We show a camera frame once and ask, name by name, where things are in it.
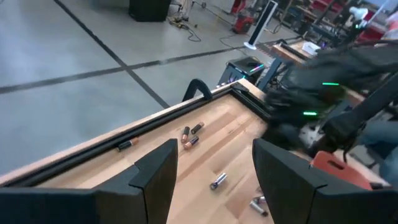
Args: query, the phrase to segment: black speaker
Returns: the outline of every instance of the black speaker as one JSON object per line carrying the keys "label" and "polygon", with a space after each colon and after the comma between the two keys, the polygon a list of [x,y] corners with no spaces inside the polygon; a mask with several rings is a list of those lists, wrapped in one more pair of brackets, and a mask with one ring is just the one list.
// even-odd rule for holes
{"label": "black speaker", "polygon": [[137,22],[163,22],[171,0],[130,0],[129,15]]}

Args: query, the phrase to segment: aa battery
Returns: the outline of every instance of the aa battery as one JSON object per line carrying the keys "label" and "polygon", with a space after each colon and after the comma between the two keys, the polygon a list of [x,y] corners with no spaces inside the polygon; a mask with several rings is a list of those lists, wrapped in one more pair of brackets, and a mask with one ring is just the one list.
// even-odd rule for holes
{"label": "aa battery", "polygon": [[181,143],[186,143],[189,135],[189,127],[184,128],[184,132],[182,133]]}
{"label": "aa battery", "polygon": [[124,143],[121,143],[118,145],[118,151],[121,152],[139,142],[138,138],[133,138],[132,140],[125,141]]}
{"label": "aa battery", "polygon": [[200,122],[199,124],[197,124],[195,127],[192,128],[191,133],[192,134],[196,134],[202,127],[204,127],[204,123]]}
{"label": "aa battery", "polygon": [[255,197],[255,198],[253,198],[253,201],[259,205],[261,203],[266,203],[266,198],[264,196]]}
{"label": "aa battery", "polygon": [[264,209],[262,209],[255,201],[251,200],[250,202],[250,207],[252,207],[253,209],[255,209],[255,211],[257,211],[258,213],[260,213],[263,217],[267,217],[268,216],[268,212],[265,211]]}
{"label": "aa battery", "polygon": [[222,173],[213,183],[210,184],[210,189],[216,190],[217,187],[220,186],[220,184],[225,180],[226,177],[227,177],[226,173]]}
{"label": "aa battery", "polygon": [[192,148],[198,141],[199,141],[198,136],[193,137],[193,139],[191,139],[191,141],[184,144],[184,149]]}

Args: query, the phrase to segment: white object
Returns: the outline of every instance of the white object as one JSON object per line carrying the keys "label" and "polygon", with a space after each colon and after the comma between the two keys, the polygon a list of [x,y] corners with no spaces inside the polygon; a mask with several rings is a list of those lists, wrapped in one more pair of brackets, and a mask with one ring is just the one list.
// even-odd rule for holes
{"label": "white object", "polygon": [[369,9],[366,8],[357,8],[357,7],[351,7],[349,9],[349,13],[351,13],[355,20],[363,20],[365,18],[365,16],[368,14]]}
{"label": "white object", "polygon": [[303,47],[302,47],[303,51],[305,51],[306,53],[308,53],[312,56],[317,54],[318,49],[321,49],[321,48],[312,42],[306,42],[303,44]]}
{"label": "white object", "polygon": [[251,35],[249,41],[243,43],[247,48],[251,50],[256,50],[256,44],[262,34],[262,31],[271,20],[277,6],[278,3],[276,3],[275,1],[268,1],[267,5],[262,10],[261,17],[258,20],[257,26],[254,29],[254,32]]}

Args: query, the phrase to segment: copper-top battery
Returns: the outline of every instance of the copper-top battery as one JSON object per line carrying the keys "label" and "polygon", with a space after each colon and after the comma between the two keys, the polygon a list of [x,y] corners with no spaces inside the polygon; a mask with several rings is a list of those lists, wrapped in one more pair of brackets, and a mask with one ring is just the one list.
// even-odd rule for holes
{"label": "copper-top battery", "polygon": [[199,141],[199,137],[198,136],[193,137],[193,139],[191,139],[191,141],[189,141],[186,144],[184,144],[184,149],[192,148],[192,146],[194,146],[198,141]]}
{"label": "copper-top battery", "polygon": [[204,123],[200,122],[199,124],[197,124],[195,127],[192,128],[191,133],[192,134],[196,134],[202,127],[204,127]]}
{"label": "copper-top battery", "polygon": [[184,128],[184,132],[182,133],[181,142],[186,143],[189,135],[189,127]]}

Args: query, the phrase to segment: black metal frame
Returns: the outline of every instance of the black metal frame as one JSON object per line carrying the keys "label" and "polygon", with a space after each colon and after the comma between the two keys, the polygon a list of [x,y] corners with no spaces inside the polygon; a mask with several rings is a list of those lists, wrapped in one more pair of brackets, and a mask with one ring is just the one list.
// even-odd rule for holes
{"label": "black metal frame", "polygon": [[204,92],[205,97],[199,98],[187,105],[175,108],[172,111],[125,130],[119,134],[115,134],[110,138],[88,146],[78,152],[71,153],[59,161],[44,165],[32,172],[5,182],[1,184],[0,187],[33,187],[38,185],[94,157],[116,148],[123,142],[148,133],[149,131],[167,124],[168,122],[171,122],[201,106],[207,105],[225,95],[235,97],[264,121],[268,120],[270,117],[269,113],[264,109],[262,101],[250,93],[250,91],[240,83],[234,83],[227,88],[212,93],[211,95],[209,95],[210,91],[208,90],[208,87],[204,85],[205,84],[200,80],[192,80],[183,100],[185,101],[193,98],[197,90]]}

